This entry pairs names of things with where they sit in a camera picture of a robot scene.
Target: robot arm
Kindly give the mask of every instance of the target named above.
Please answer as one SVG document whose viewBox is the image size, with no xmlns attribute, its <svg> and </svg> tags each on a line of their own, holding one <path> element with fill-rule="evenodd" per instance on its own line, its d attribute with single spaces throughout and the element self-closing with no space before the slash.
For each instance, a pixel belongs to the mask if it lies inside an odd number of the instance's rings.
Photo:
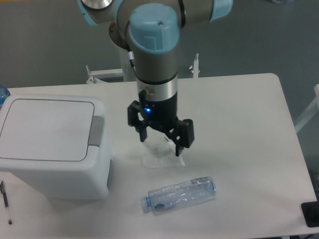
<svg viewBox="0 0 319 239">
<path fill-rule="evenodd" d="M 163 132 L 176 144 L 176 156 L 194 141 L 193 121 L 177 117 L 179 30 L 227 15 L 232 0 L 79 0 L 92 24 L 112 20 L 134 53 L 139 102 L 128 107 L 128 123 L 143 142 L 146 128 Z"/>
</svg>

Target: white metal frame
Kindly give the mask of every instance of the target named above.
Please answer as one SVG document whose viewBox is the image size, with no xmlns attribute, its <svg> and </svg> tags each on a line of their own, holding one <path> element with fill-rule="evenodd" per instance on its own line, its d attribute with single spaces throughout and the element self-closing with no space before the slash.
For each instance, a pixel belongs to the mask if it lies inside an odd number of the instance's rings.
<svg viewBox="0 0 319 239">
<path fill-rule="evenodd" d="M 298 133 L 309 120 L 319 112 L 319 85 L 315 86 L 316 97 L 311 101 L 311 103 L 306 107 L 302 114 L 297 118 L 295 124 L 296 133 Z"/>
</svg>

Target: white lid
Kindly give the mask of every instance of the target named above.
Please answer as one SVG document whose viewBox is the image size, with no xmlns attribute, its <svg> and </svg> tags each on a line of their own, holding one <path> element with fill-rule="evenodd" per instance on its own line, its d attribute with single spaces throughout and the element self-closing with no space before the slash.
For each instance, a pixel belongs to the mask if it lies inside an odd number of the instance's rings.
<svg viewBox="0 0 319 239">
<path fill-rule="evenodd" d="M 94 104 L 53 98 L 6 100 L 2 108 L 6 112 L 0 112 L 0 158 L 81 161 L 86 157 Z"/>
</svg>

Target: bottle cap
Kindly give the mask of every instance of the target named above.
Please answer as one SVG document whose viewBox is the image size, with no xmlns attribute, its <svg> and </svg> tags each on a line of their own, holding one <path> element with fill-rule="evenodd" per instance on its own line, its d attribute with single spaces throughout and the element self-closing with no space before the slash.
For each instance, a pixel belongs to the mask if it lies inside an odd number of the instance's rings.
<svg viewBox="0 0 319 239">
<path fill-rule="evenodd" d="M 4 104 L 4 101 L 10 96 L 10 92 L 7 88 L 0 85 L 0 109 Z"/>
<path fill-rule="evenodd" d="M 148 213 L 151 211 L 151 202 L 149 201 L 150 198 L 149 197 L 143 197 L 141 198 L 141 206 L 142 206 L 142 209 L 143 209 L 143 212 L 144 213 Z"/>
</svg>

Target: blue bottle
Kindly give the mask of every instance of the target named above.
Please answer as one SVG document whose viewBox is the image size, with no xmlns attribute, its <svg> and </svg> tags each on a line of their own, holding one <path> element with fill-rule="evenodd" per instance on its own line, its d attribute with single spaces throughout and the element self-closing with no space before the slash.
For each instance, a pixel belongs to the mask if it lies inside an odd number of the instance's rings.
<svg viewBox="0 0 319 239">
<path fill-rule="evenodd" d="M 141 198 L 145 213 L 192 206 L 214 199 L 216 187 L 211 177 L 196 178 L 190 181 L 150 190 L 148 197 Z"/>
<path fill-rule="evenodd" d="M 10 96 L 10 92 L 7 88 L 0 85 L 0 109 L 2 108 L 2 105 L 4 104 L 4 101 L 6 98 Z"/>
</svg>

